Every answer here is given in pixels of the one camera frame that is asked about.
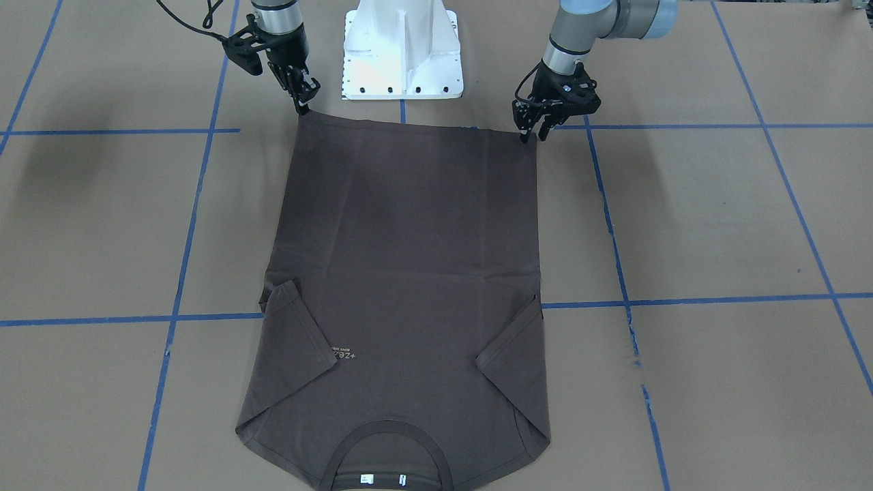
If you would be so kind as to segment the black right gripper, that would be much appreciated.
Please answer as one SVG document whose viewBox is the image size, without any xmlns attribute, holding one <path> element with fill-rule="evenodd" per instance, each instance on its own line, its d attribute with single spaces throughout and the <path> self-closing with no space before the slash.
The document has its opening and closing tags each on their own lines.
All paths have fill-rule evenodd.
<svg viewBox="0 0 873 491">
<path fill-rule="evenodd" d="M 309 100 L 321 89 L 308 69 L 308 38 L 305 31 L 263 34 L 268 65 L 281 88 L 292 96 L 299 116 L 310 112 Z"/>
</svg>

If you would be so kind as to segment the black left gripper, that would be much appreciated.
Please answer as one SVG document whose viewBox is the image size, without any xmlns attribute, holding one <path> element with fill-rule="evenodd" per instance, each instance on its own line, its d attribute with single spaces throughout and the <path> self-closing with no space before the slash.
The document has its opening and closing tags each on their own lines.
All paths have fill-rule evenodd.
<svg viewBox="0 0 873 491">
<path fill-rule="evenodd" d="M 522 78 L 512 100 L 520 142 L 528 143 L 539 121 L 537 139 L 545 142 L 552 129 L 570 117 L 595 114 L 602 105 L 596 88 L 597 81 L 589 77 L 583 62 L 574 63 L 570 74 L 559 74 L 540 61 Z"/>
</svg>

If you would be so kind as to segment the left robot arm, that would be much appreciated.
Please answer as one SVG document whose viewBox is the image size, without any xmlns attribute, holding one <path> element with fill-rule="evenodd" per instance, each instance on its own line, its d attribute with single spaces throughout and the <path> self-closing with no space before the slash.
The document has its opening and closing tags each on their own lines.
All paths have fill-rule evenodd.
<svg viewBox="0 0 873 491">
<path fill-rule="evenodd" d="M 585 61 L 600 38 L 664 37 L 679 15 L 677 1 L 561 1 L 539 63 L 518 84 L 512 117 L 527 143 L 536 124 L 549 131 L 574 116 L 595 114 L 602 101 Z"/>
</svg>

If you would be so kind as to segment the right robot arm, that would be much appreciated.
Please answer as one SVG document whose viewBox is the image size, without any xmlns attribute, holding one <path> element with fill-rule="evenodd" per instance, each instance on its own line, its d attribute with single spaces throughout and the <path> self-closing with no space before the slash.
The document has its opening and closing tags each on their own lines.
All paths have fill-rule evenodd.
<svg viewBox="0 0 873 491">
<path fill-rule="evenodd" d="M 307 115 L 321 84 L 308 67 L 308 35 L 299 2 L 252 1 L 252 8 L 253 34 L 265 47 L 272 74 L 290 94 L 297 115 Z"/>
</svg>

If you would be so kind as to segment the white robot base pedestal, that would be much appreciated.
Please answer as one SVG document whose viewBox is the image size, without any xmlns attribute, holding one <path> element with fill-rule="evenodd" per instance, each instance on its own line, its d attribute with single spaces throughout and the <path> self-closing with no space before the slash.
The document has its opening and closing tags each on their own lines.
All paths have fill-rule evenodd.
<svg viewBox="0 0 873 491">
<path fill-rule="evenodd" d="M 361 1 L 344 27 L 344 100 L 462 97 L 458 16 L 442 1 Z"/>
</svg>

